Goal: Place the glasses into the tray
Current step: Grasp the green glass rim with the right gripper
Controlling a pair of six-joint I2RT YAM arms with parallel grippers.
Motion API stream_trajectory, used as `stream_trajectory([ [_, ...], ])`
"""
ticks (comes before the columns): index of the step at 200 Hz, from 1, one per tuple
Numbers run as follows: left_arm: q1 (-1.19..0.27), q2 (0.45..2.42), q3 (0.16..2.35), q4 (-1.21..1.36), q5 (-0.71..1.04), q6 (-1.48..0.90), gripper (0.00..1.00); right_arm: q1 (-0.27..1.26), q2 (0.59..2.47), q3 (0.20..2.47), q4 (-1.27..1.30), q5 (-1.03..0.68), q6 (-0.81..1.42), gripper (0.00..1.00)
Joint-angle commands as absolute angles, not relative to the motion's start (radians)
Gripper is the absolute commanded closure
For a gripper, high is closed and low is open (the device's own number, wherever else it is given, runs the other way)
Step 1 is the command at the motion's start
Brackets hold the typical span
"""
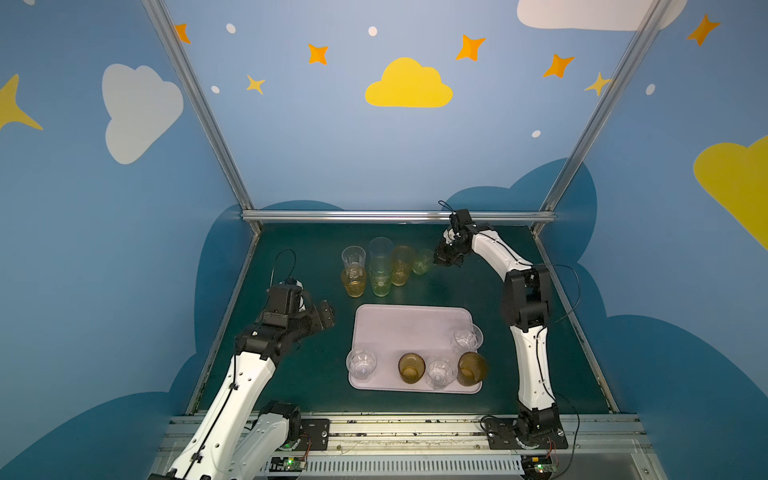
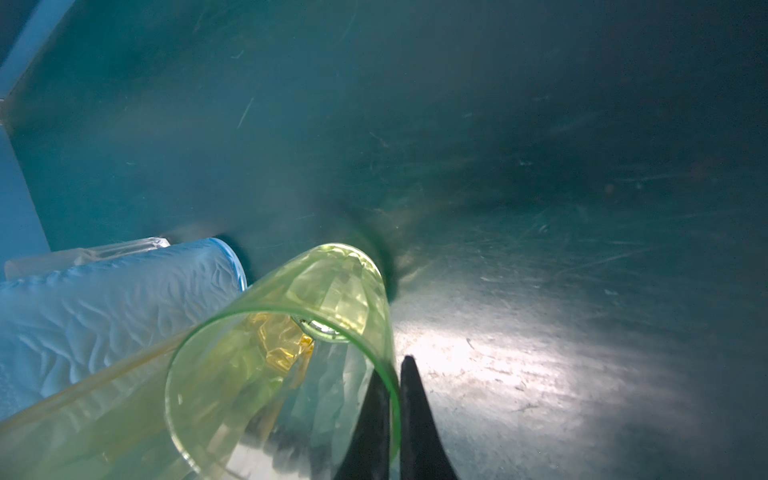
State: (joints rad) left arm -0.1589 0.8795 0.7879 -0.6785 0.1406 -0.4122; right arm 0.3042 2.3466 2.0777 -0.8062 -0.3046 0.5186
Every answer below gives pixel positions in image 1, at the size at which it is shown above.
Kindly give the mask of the small green glass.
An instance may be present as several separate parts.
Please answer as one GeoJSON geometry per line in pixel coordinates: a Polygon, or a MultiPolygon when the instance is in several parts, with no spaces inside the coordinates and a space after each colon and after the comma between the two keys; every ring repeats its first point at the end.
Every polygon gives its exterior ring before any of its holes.
{"type": "Polygon", "coordinates": [[[412,272],[421,276],[426,274],[434,265],[434,252],[432,249],[424,248],[416,252],[412,264],[412,272]]]}

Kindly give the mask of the orange short glass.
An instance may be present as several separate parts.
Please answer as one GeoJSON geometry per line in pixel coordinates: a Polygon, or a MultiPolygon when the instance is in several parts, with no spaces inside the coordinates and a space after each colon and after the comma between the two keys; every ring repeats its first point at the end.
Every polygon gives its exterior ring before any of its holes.
{"type": "Polygon", "coordinates": [[[341,280],[347,294],[359,298],[365,293],[367,271],[359,264],[350,265],[342,271],[341,280]]]}

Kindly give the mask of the tall orange glass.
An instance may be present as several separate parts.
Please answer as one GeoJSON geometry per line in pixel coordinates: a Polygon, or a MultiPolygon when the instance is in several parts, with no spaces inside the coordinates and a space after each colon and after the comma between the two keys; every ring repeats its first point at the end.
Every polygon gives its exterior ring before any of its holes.
{"type": "Polygon", "coordinates": [[[392,276],[391,283],[394,286],[404,286],[412,273],[415,261],[415,250],[406,245],[398,245],[392,251],[392,276]]]}

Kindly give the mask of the clear faceted glass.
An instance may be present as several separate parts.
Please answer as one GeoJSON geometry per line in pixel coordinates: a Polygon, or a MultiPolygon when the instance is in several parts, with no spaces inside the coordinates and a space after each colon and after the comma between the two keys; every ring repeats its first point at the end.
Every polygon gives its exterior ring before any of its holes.
{"type": "Polygon", "coordinates": [[[476,352],[484,342],[482,330],[472,323],[455,327],[450,338],[451,348],[458,355],[476,352]]]}
{"type": "Polygon", "coordinates": [[[341,253],[344,269],[365,269],[366,255],[366,250],[361,246],[352,245],[346,247],[341,253]]]}
{"type": "Polygon", "coordinates": [[[445,389],[456,380],[457,360],[446,354],[432,355],[427,359],[425,374],[433,389],[445,389]]]}
{"type": "Polygon", "coordinates": [[[359,383],[370,381],[377,368],[375,353],[365,348],[354,348],[346,357],[349,377],[359,383]]]}

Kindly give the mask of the dark amber textured glass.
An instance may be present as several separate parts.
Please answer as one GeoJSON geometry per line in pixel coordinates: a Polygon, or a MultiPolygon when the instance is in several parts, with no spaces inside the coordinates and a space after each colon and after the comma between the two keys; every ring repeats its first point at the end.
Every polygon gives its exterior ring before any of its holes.
{"type": "Polygon", "coordinates": [[[458,360],[457,381],[462,386],[474,386],[481,383],[488,374],[486,359],[477,352],[465,352],[458,360]]]}
{"type": "Polygon", "coordinates": [[[398,360],[400,379],[406,384],[415,384],[421,380],[426,370],[424,359],[413,352],[405,353],[398,360]]]}

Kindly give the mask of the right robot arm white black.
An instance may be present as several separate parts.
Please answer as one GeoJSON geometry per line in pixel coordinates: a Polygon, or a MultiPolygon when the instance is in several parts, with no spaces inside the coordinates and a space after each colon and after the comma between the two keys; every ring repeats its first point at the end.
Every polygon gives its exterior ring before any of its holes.
{"type": "Polygon", "coordinates": [[[434,261],[459,264],[469,253],[484,259],[503,281],[500,312],[514,338],[519,377],[514,432],[521,445],[534,448],[562,429],[547,354],[550,272],[514,251],[497,231],[477,224],[446,229],[434,261]]]}

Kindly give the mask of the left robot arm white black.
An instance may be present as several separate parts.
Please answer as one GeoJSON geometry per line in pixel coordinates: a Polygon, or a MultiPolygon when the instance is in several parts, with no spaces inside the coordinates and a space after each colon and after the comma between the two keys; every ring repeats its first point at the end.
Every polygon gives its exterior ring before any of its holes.
{"type": "Polygon", "coordinates": [[[166,472],[151,479],[254,479],[283,446],[301,436],[295,404],[271,401],[256,423],[253,407],[296,343],[335,324],[328,301],[318,303],[289,278],[267,290],[256,321],[236,337],[222,385],[191,440],[166,472]]]}

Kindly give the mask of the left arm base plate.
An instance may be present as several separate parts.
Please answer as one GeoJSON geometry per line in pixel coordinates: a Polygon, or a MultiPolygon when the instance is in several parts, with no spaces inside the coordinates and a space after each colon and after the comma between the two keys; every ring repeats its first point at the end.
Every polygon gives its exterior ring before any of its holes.
{"type": "Polygon", "coordinates": [[[289,440],[280,450],[289,452],[326,451],[330,438],[330,420],[310,418],[301,421],[298,437],[289,440]]]}

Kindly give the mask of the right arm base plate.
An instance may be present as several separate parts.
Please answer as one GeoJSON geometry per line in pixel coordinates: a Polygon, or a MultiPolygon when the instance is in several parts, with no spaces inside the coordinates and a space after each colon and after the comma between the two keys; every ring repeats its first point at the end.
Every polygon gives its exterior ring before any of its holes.
{"type": "Polygon", "coordinates": [[[539,439],[521,440],[515,432],[515,423],[516,419],[513,417],[492,415],[484,415],[479,420],[479,426],[491,450],[560,450],[569,447],[562,429],[545,434],[539,439]]]}

